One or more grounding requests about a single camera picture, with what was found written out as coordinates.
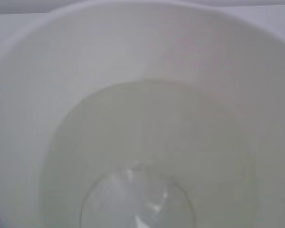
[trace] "white ceramic surface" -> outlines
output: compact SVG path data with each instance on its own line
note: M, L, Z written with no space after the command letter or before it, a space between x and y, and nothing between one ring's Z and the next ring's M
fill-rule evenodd
M256 227L285 228L285 43L213 8L163 1L77 4L0 49L0 217L43 227L41 171L62 119L106 86L149 77L234 112L256 169Z

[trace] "white wall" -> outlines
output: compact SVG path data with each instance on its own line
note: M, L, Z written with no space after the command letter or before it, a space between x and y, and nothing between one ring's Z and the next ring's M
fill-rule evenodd
M0 0L0 14L47 12L83 0ZM215 6L285 4L285 0L185 0Z

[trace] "white porcelain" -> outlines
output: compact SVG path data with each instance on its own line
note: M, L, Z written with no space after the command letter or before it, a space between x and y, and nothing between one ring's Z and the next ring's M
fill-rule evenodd
M216 9L160 0L66 7L0 49L0 218L43 227L41 172L62 119L104 87L150 77L234 113L258 180L256 227L285 228L285 42Z

